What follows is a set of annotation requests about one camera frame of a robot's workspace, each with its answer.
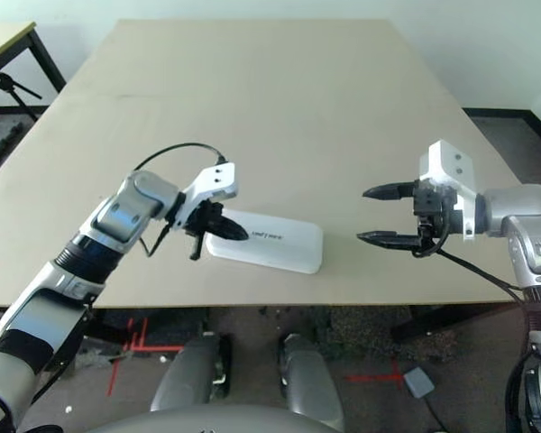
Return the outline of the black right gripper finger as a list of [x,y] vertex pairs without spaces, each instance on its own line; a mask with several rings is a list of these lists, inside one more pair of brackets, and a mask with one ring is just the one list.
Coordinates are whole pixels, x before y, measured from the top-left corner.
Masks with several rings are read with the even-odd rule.
[[394,231],[370,231],[356,237],[367,244],[390,250],[418,251],[422,246],[418,235],[400,235]]
[[388,183],[365,190],[362,197],[383,201],[412,198],[416,187],[416,181]]

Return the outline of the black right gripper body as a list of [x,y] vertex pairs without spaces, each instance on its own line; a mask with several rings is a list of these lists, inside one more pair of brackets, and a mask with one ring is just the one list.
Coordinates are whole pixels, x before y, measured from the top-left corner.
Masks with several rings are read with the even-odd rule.
[[417,217],[419,245],[412,253],[437,253],[452,233],[457,192],[450,186],[435,186],[418,180],[413,189],[413,213]]

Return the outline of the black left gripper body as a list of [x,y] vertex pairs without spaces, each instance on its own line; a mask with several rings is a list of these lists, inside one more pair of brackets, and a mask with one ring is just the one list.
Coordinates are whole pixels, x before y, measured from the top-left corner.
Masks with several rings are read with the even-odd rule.
[[222,211],[221,203],[205,200],[188,217],[184,231],[186,235],[194,238],[189,256],[191,261],[197,261],[200,258],[206,233],[211,235],[224,233]]

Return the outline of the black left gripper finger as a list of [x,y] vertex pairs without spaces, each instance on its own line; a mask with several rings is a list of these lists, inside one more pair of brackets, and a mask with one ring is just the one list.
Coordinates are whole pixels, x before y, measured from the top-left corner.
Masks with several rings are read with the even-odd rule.
[[233,219],[219,215],[215,220],[216,235],[248,235],[248,232]]
[[217,222],[210,226],[210,234],[231,241],[246,241],[247,231],[236,222]]

